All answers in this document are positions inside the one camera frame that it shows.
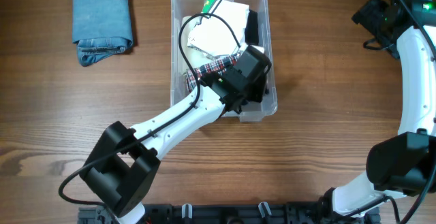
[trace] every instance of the clothing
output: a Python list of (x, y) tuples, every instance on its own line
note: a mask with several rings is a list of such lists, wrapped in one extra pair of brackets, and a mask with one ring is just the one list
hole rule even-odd
[[(223, 18), (233, 30), (239, 44), (245, 42), (245, 27), (249, 6), (227, 0), (206, 0), (202, 12), (209, 12)], [(212, 57), (235, 54), (238, 46), (231, 31), (213, 16), (203, 16), (188, 36), (188, 47), (195, 48)]]
[[(185, 22), (190, 18), (190, 16), (185, 16), (182, 19), (182, 25), (185, 24)], [(202, 52), (198, 50), (194, 50), (193, 48), (188, 48), (187, 42), (188, 42), (188, 35), (192, 31), (192, 29), (200, 22), (200, 17), (192, 19), (188, 24), (186, 24), (185, 28), (182, 32), (182, 49), (185, 53), (186, 57), (188, 58), (189, 63), (193, 68), (200, 67), (204, 64), (211, 63), (212, 59), (207, 58)], [(188, 69), (188, 65), (186, 64), (185, 60), (183, 60), (182, 55), (179, 55), (179, 58), (182, 59), (182, 70)]]
[(73, 0), (73, 43), (86, 67), (134, 44), (129, 0)]
[[(229, 65), (235, 65), (238, 61), (238, 58), (239, 54), (233, 54), (231, 56), (205, 64), (199, 68), (194, 68), (194, 71), (196, 72), (198, 78), (201, 78), (204, 74), (211, 73), (213, 71), (223, 74), (226, 71), (225, 67)], [(196, 86), (196, 79), (194, 78), (191, 70), (188, 69), (186, 75), (186, 88), (189, 92), (192, 92)]]
[(245, 43), (249, 45), (259, 45), (259, 24), (258, 13), (250, 10), (247, 19), (247, 26), (245, 27)]
[[(239, 52), (242, 54), (247, 48), (248, 48), (248, 44), (247, 43), (242, 43), (241, 45), (240, 45), (240, 48), (239, 48)], [(264, 47), (261, 47), (261, 46), (254, 46), (254, 45), (252, 45), (256, 50), (259, 50), (262, 54), (265, 54), (265, 48)]]

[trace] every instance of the green led light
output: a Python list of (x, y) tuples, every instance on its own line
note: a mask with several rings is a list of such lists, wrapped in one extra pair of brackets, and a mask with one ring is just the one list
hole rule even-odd
[(422, 5), (422, 7), (426, 10), (430, 10), (433, 7), (433, 5), (431, 3), (425, 3)]

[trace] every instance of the black mounting bracket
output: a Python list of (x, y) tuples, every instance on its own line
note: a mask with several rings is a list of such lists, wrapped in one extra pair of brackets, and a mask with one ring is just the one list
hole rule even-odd
[[(134, 143), (134, 133), (133, 129), (126, 128), (119, 121), (111, 124), (103, 132), (85, 165)], [(149, 192), (161, 163), (153, 151), (141, 144), (122, 153), (129, 153), (135, 160), (131, 167), (115, 155), (80, 173), (81, 179), (117, 217), (123, 217), (141, 202)]]
[[(408, 196), (419, 194), (431, 171), (436, 137), (425, 129), (406, 132), (375, 145), (367, 159), (367, 176), (375, 190), (400, 191)], [(429, 193), (436, 191), (436, 184)]]

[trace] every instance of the wire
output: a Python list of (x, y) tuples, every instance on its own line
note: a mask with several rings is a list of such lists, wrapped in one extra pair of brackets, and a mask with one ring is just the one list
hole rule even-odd
[(415, 22), (415, 25), (420, 29), (421, 33), (423, 34), (425, 40), (427, 41), (427, 43), (430, 46), (430, 50), (433, 54), (433, 58), (431, 58), (431, 61), (434, 60), (434, 58), (436, 58), (436, 48), (435, 45), (433, 44), (433, 42), (431, 41), (431, 38), (429, 36), (429, 34), (427, 33), (427, 31), (425, 31), (424, 27), (422, 26), (422, 24), (420, 22), (418, 22), (418, 20), (415, 18), (415, 16), (412, 14), (412, 12), (410, 11), (410, 9), (408, 8), (408, 6), (406, 5), (406, 3), (404, 2), (404, 0), (398, 0), (400, 1), (401, 5), (403, 6), (404, 10), (409, 14), (410, 18)]
[(124, 146), (120, 149), (115, 150), (112, 153), (109, 153), (107, 155), (104, 155), (86, 165), (84, 165), (83, 167), (81, 167), (80, 169), (76, 170), (73, 174), (69, 175), (59, 186), (58, 189), (58, 194), (59, 196), (64, 199), (67, 202), (70, 202), (72, 204), (82, 204), (82, 205), (98, 205), (98, 206), (103, 206), (104, 208), (107, 207), (107, 205), (103, 202), (96, 202), (96, 201), (85, 201), (85, 200), (77, 200), (77, 199), (73, 199), (70, 198), (68, 196), (66, 196), (66, 194), (64, 194), (63, 190), (65, 189), (65, 187), (67, 186), (67, 184), (72, 181), (76, 176), (78, 176), (81, 172), (90, 169), (91, 167), (93, 167), (94, 165), (107, 160), (110, 157), (113, 157), (115, 155), (117, 155), (118, 153), (122, 152), (122, 151), (126, 151), (129, 150), (130, 148), (133, 148), (135, 146), (140, 145), (141, 142), (149, 139), (151, 136), (155, 135), (157, 132), (161, 131), (163, 128), (167, 127), (168, 125), (171, 125), (172, 123), (176, 122), (178, 119), (180, 119), (181, 117), (183, 117), (184, 115), (186, 115), (189, 111), (192, 110), (192, 108), (194, 108), (200, 98), (200, 81), (198, 80), (197, 77), (197, 73), (194, 71), (193, 67), (191, 66), (191, 63), (189, 63), (185, 53), (183, 52), (183, 48), (182, 48), (182, 32), (183, 29), (185, 29), (186, 25), (193, 20), (196, 17), (199, 16), (213, 16), (215, 18), (218, 18), (220, 21), (222, 21), (227, 28), (230, 30), (230, 32), (232, 33), (232, 36), (234, 38), (234, 40), (236, 41), (236, 44), (238, 46), (238, 48), (240, 48), (240, 44), (238, 39), (236, 38), (236, 35), (234, 34), (232, 28), (230, 27), (230, 25), (220, 16), (217, 16), (215, 14), (211, 14), (211, 13), (199, 13), (199, 14), (194, 14), (193, 16), (191, 16), (188, 20), (185, 21), (185, 23), (183, 23), (182, 27), (180, 28), (180, 32), (178, 33), (178, 49), (180, 50), (180, 53), (182, 54), (183, 59), (185, 60), (186, 64), (189, 67), (189, 70), (191, 70), (194, 78), (196, 79), (196, 84), (197, 84), (197, 95), (196, 98), (194, 99), (194, 101), (191, 103), (191, 105), (183, 112), (181, 112), (179, 115), (175, 116), (173, 119), (169, 120), (168, 122), (164, 123), (163, 125), (159, 126), (158, 128), (154, 129), (153, 131), (149, 132), (148, 134), (142, 136), (141, 138), (138, 138), (135, 142), (132, 142), (131, 144), (128, 144), (127, 146)]
[(356, 214), (360, 214), (361, 212), (365, 212), (367, 210), (370, 210), (374, 207), (376, 207), (377, 205), (384, 203), (388, 200), (387, 196), (383, 196), (382, 198), (380, 198), (379, 200), (373, 202), (372, 204), (369, 204), (363, 208), (357, 208), (355, 211), (345, 215), (345, 216), (341, 216), (341, 217), (337, 217), (336, 219), (334, 219), (333, 221), (331, 221), (330, 223), (337, 223), (338, 221), (342, 220), (342, 219), (346, 219), (346, 218), (350, 218)]
[(395, 223), (399, 223), (400, 222), (400, 214), (398, 212), (398, 206), (396, 205), (395, 199), (393, 197), (390, 196), (386, 196), (390, 202), (392, 203), (392, 207), (394, 208), (394, 216), (395, 216)]
[(374, 42), (376, 42), (376, 41), (377, 41), (377, 39), (375, 39), (375, 38), (372, 38), (372, 39), (370, 39), (370, 40), (365, 41), (365, 42), (363, 43), (363, 48), (366, 48), (367, 50), (386, 50), (386, 49), (389, 49), (391, 46), (394, 46), (393, 43), (390, 44), (390, 45), (388, 45), (388, 46), (385, 46), (385, 47), (374, 47), (374, 46), (369, 46), (369, 44), (372, 44), (372, 43), (374, 43)]

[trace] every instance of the green label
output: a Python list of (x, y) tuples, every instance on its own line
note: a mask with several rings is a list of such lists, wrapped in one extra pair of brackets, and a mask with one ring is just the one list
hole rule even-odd
[(216, 1), (217, 0), (206, 0), (206, 2), (204, 2), (202, 13), (209, 13)]

